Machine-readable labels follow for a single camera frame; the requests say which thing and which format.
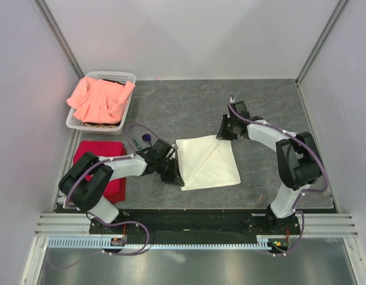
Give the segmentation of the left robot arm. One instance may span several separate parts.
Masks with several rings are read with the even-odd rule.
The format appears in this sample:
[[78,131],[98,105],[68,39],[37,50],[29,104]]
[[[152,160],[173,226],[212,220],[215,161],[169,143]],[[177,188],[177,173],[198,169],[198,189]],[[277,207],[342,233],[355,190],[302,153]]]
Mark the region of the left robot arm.
[[100,157],[85,152],[59,181],[58,188],[80,211],[97,218],[109,233],[123,227],[119,209],[104,191],[114,180],[129,176],[160,175],[165,184],[184,186],[179,172],[176,148],[163,139],[126,156]]

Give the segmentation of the white cloth napkin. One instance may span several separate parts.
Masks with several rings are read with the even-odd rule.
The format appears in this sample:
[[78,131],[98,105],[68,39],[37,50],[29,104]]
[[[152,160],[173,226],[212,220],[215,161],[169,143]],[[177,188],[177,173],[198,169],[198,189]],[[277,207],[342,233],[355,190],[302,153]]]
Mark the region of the white cloth napkin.
[[176,140],[182,191],[218,188],[241,183],[230,141],[215,135]]

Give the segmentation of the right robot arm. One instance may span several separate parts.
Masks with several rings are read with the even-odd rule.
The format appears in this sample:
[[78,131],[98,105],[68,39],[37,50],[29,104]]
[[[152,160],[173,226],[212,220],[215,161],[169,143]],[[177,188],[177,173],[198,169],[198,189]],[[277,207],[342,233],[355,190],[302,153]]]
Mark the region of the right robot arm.
[[243,137],[261,143],[276,153],[277,168],[282,182],[276,198],[269,205],[265,218],[270,233],[280,233],[286,219],[295,212],[300,198],[320,176],[324,167],[313,136],[309,132],[294,133],[269,124],[259,116],[251,116],[245,102],[228,103],[228,114],[223,115],[218,140],[233,141]]

